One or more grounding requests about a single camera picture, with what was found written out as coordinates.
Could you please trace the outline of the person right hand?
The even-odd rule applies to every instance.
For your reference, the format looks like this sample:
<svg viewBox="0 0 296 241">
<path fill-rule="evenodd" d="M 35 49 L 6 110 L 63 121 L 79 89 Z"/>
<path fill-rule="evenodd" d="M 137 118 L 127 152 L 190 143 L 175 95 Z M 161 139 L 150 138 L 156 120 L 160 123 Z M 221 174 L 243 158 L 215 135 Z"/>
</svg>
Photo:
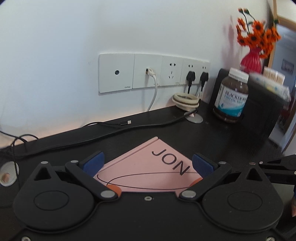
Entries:
<svg viewBox="0 0 296 241">
<path fill-rule="evenodd" d="M 296 197 L 293 196 L 291 200 L 292 217 L 296 217 Z"/>
</svg>

